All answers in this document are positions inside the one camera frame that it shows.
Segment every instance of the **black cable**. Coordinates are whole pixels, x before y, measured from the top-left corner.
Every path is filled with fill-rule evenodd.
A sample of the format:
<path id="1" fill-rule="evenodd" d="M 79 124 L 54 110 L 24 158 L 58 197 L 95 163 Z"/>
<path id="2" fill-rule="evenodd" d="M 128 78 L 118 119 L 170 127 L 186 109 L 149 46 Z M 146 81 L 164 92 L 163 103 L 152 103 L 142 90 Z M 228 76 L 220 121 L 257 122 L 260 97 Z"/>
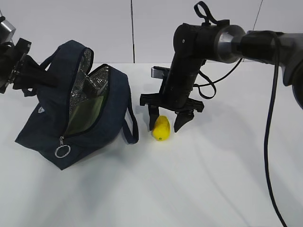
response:
<path id="1" fill-rule="evenodd" d="M 235 69 L 240 65 L 240 63 L 242 62 L 242 60 L 243 60 L 243 58 L 241 58 L 241 59 L 237 62 L 237 64 L 232 68 L 232 70 L 230 70 L 224 77 L 222 77 L 222 78 L 220 78 L 220 79 L 214 81 L 213 83 L 214 83 L 214 84 L 215 84 L 215 83 L 218 83 L 218 82 L 220 82 L 221 80 L 223 80 L 223 79 L 225 79 L 226 77 L 228 77 L 229 75 L 231 75 L 231 73 L 234 72 Z M 198 85 L 197 87 L 206 87 L 206 86 L 210 86 L 210 85 L 211 85 L 210 83 L 208 83 L 208 84 L 201 84 L 201 85 Z"/>
<path id="2" fill-rule="evenodd" d="M 271 36 L 273 36 L 275 40 L 275 46 L 276 46 L 276 62 L 275 62 L 275 72 L 274 72 L 274 79 L 273 79 L 273 88 L 271 92 L 271 98 L 270 98 L 270 104 L 269 104 L 269 110 L 268 110 L 268 116 L 267 116 L 267 123 L 266 123 L 266 130 L 265 130 L 265 137 L 264 137 L 264 166 L 265 166 L 265 175 L 266 175 L 266 182 L 268 187 L 269 196 L 271 199 L 271 202 L 273 204 L 273 207 L 275 209 L 275 212 L 281 221 L 283 227 L 287 227 L 287 224 L 285 223 L 278 206 L 276 204 L 276 200 L 274 197 L 273 189 L 271 186 L 270 181 L 270 175 L 269 175 L 269 164 L 268 164 L 268 139 L 269 139 L 269 131 L 270 131 L 270 125 L 271 125 L 271 119 L 273 115 L 274 110 L 274 104 L 276 99 L 276 87 L 277 87 L 277 81 L 278 81 L 278 74 L 279 74 L 279 64 L 280 64 L 280 40 L 275 32 L 272 31 L 262 31 L 260 33 L 268 33 Z"/>
<path id="3" fill-rule="evenodd" d="M 232 70 L 230 70 L 224 77 L 222 77 L 222 78 L 220 78 L 220 79 L 218 79 L 218 80 L 216 80 L 215 82 L 212 82 L 211 80 L 210 80 L 210 78 L 208 77 L 208 76 L 206 76 L 203 72 L 201 72 L 201 71 L 199 71 L 199 75 L 201 76 L 201 77 L 203 77 L 207 82 L 208 82 L 208 84 L 194 84 L 193 85 L 193 87 L 197 87 L 198 88 L 198 91 L 199 91 L 199 95 L 202 97 L 202 98 L 205 98 L 205 99 L 212 99 L 215 95 L 216 95 L 216 93 L 217 93 L 217 89 L 216 89 L 216 87 L 215 87 L 215 83 L 218 83 L 218 82 L 220 82 L 221 80 L 223 80 L 223 79 L 225 79 L 226 77 L 228 77 L 239 65 L 240 65 L 240 63 L 241 63 L 241 61 L 242 61 L 243 59 L 241 58 L 239 61 L 238 61 L 238 63 L 232 68 Z M 202 92 L 201 92 L 201 87 L 206 87 L 206 86 L 212 86 L 213 87 L 213 89 L 214 89 L 214 95 L 213 96 L 206 96 L 206 95 L 204 95 Z"/>

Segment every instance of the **zipper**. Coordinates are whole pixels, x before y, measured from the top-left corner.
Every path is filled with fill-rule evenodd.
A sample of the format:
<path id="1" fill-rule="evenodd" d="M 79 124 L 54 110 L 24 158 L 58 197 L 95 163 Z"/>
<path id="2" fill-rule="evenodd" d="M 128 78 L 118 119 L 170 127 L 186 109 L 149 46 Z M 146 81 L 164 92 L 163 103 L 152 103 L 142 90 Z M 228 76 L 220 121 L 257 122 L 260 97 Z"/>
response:
<path id="1" fill-rule="evenodd" d="M 55 151 L 55 156 L 56 156 L 57 158 L 64 158 L 64 157 L 66 157 L 66 156 L 69 155 L 69 153 L 70 153 L 70 151 L 71 151 L 71 147 L 70 147 L 69 145 L 64 145 L 64 144 L 63 144 L 63 140 L 64 140 L 64 136 L 61 136 L 61 137 L 60 137 L 60 146 L 57 147 L 57 149 L 56 149 L 56 151 Z M 58 151 L 59 151 L 61 148 L 64 148 L 64 147 L 67 147 L 67 149 L 68 149 L 67 152 L 65 152 L 64 155 L 59 156 L 59 155 L 58 155 Z"/>
<path id="2" fill-rule="evenodd" d="M 95 72 L 97 72 L 98 70 L 100 70 L 101 68 L 103 68 L 103 67 L 105 67 L 105 66 L 108 66 L 108 65 L 107 65 L 107 64 L 102 64 L 101 66 L 97 67 L 95 70 L 93 70 L 91 73 L 88 74 L 88 77 L 89 77 L 91 74 L 94 74 Z M 106 97 L 105 97 L 105 100 L 104 100 L 104 103 L 103 103 L 103 107 L 101 108 L 101 110 L 100 110 L 100 112 L 99 112 L 99 114 L 98 114 L 98 117 L 96 118 L 95 122 L 94 122 L 88 129 L 86 129 L 86 130 L 84 130 L 84 131 L 77 132 L 77 133 L 74 133 L 74 134 L 65 136 L 64 134 L 65 134 L 65 132 L 66 132 L 66 129 L 67 129 L 67 127 L 68 127 L 68 122 L 69 122 L 70 93 L 71 93 L 71 90 L 72 90 L 73 85 L 74 85 L 74 83 L 75 83 L 75 78 L 76 78 L 76 76 L 73 78 L 73 83 L 72 83 L 72 86 L 71 86 L 71 88 L 70 88 L 70 91 L 69 91 L 69 98 L 68 98 L 68 101 L 67 101 L 67 107 L 68 107 L 68 108 L 67 108 L 67 120 L 66 120 L 66 125 L 65 125 L 65 127 L 64 127 L 64 131 L 63 131 L 63 133 L 62 133 L 62 136 L 60 137 L 60 146 L 62 146 L 63 140 L 64 140 L 64 139 L 67 139 L 67 138 L 70 138 L 70 137 L 75 137 L 75 136 L 80 136 L 80 135 L 82 135 L 82 134 L 84 134 L 84 133 L 90 131 L 90 130 L 91 130 L 92 128 L 94 128 L 94 127 L 96 126 L 96 124 L 99 122 L 99 120 L 100 120 L 100 118 L 101 118 L 101 116 L 102 116 L 103 110 L 104 110 L 104 108 L 105 108 L 105 106 L 106 106 L 106 104 L 107 104 L 108 94 L 109 94 L 109 91 L 110 91 L 110 71 L 111 71 L 111 69 L 110 69 L 110 67 L 109 67 L 109 68 L 108 68 L 108 82 L 107 82 L 108 87 L 107 87 L 107 95 L 106 95 Z"/>

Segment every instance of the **yellow lemon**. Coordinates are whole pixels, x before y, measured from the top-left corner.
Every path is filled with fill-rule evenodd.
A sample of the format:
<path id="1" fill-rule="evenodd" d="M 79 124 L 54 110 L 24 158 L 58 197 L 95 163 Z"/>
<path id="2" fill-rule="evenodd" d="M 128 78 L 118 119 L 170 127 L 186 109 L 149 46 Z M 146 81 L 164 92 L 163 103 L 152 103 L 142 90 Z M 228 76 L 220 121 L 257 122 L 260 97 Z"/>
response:
<path id="1" fill-rule="evenodd" d="M 156 140 L 163 141 L 168 139 L 170 134 L 170 124 L 166 116 L 159 116 L 152 130 L 152 135 Z"/>

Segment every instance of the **bag handle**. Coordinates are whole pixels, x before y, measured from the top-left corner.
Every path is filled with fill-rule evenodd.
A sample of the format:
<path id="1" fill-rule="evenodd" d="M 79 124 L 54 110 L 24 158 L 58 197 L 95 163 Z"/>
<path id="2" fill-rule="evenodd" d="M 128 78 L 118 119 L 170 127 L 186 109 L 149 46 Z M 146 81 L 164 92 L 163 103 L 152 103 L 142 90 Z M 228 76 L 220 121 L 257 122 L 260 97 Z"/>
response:
<path id="1" fill-rule="evenodd" d="M 138 122 L 137 122 L 136 117 L 133 112 L 132 96 L 131 96 L 130 91 L 129 91 L 129 100 L 128 100 L 127 109 L 132 118 L 132 121 L 133 121 L 133 133 L 131 133 L 131 130 L 129 129 L 128 124 L 125 119 L 124 119 L 123 126 L 122 126 L 123 133 L 126 138 L 126 141 L 129 144 L 135 144 L 139 141 L 139 129 L 138 129 Z"/>
<path id="2" fill-rule="evenodd" d="M 59 50 L 60 50 L 60 48 L 58 48 L 51 56 L 49 56 L 47 59 L 45 59 L 44 62 L 42 62 L 40 64 L 40 67 L 45 70 L 47 68 L 47 66 L 49 66 L 53 62 L 53 59 Z"/>

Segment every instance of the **white tabletop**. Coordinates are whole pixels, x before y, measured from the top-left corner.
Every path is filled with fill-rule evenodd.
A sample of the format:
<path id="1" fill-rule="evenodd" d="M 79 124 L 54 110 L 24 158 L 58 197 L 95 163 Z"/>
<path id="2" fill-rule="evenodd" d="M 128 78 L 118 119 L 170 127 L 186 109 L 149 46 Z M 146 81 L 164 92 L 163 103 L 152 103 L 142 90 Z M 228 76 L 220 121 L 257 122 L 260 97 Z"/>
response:
<path id="1" fill-rule="evenodd" d="M 273 66 L 242 63 L 217 84 L 203 113 L 167 141 L 148 132 L 140 94 L 156 93 L 153 65 L 112 64 L 128 74 L 140 140 L 114 143 L 59 170 L 14 139 L 37 104 L 0 96 L 1 227 L 279 227 L 267 192 L 263 139 Z M 232 65 L 208 63 L 212 79 Z M 303 223 L 303 111 L 280 74 L 269 139 L 274 194 L 287 224 Z M 192 98 L 201 99 L 198 92 Z M 160 109 L 173 125 L 176 115 Z"/>

